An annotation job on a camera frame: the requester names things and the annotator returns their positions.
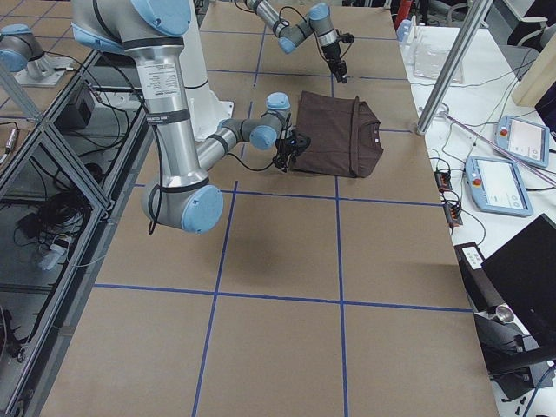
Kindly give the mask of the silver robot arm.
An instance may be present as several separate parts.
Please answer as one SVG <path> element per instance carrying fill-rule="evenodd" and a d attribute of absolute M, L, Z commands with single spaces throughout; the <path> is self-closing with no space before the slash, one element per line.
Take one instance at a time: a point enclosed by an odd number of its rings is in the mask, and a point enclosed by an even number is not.
<path fill-rule="evenodd" d="M 74 38 L 102 52 L 130 56 L 136 63 L 159 154 L 159 176 L 145 189 L 142 209 L 150 225 L 193 234 L 210 231 L 223 211 L 222 192 L 209 182 L 209 169 L 238 142 L 269 149 L 289 125 L 288 96 L 268 96 L 258 119 L 228 119 L 196 143 L 183 82 L 180 55 L 192 24 L 187 1 L 75 1 Z"/>
<path fill-rule="evenodd" d="M 235 1 L 238 9 L 257 15 L 272 31 L 281 50 L 290 54 L 311 37 L 315 38 L 321 58 L 326 62 L 331 75 L 338 83 L 348 82 L 348 68 L 344 55 L 354 42 L 354 35 L 336 29 L 331 18 L 330 6 L 318 3 L 308 13 L 297 12 L 301 20 L 293 24 L 281 15 L 269 1 L 242 1 L 244 8 Z"/>

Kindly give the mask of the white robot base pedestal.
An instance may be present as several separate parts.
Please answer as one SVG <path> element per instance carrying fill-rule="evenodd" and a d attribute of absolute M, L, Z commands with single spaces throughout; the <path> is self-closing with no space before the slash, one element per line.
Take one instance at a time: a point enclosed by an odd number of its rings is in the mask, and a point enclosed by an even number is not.
<path fill-rule="evenodd" d="M 195 141 L 203 142 L 217 131 L 221 121 L 232 117 L 234 103 L 220 101 L 210 88 L 194 2 L 178 1 L 178 10 L 190 14 L 179 59 Z"/>

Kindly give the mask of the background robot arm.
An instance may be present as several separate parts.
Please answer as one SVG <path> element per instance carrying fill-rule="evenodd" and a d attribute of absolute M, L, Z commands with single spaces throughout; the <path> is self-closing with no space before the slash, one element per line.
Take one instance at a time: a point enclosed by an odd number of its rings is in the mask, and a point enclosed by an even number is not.
<path fill-rule="evenodd" d="M 1 64 L 27 87 L 55 86 L 67 66 L 63 59 L 49 56 L 23 23 L 1 28 Z"/>

